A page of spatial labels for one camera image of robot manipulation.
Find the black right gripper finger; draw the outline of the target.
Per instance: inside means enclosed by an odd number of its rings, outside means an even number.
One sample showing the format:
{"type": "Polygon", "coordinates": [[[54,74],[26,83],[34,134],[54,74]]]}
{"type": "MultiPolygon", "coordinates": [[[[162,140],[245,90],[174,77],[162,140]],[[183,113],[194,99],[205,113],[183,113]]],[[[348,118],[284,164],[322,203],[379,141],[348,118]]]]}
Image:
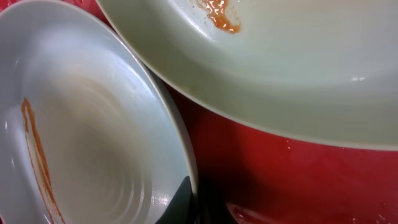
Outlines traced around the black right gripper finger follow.
{"type": "Polygon", "coordinates": [[[189,176],[186,176],[163,215],[155,224],[194,224],[195,209],[189,176]]]}

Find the light blue plate bottom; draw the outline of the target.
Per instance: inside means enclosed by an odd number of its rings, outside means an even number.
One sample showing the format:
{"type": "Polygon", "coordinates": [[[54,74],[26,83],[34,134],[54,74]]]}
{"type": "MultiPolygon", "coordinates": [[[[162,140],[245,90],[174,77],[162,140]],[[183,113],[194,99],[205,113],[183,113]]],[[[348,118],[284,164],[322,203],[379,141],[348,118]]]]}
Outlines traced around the light blue plate bottom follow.
{"type": "Polygon", "coordinates": [[[156,223],[197,168],[169,93],[92,14],[1,13],[1,222],[156,223]]]}

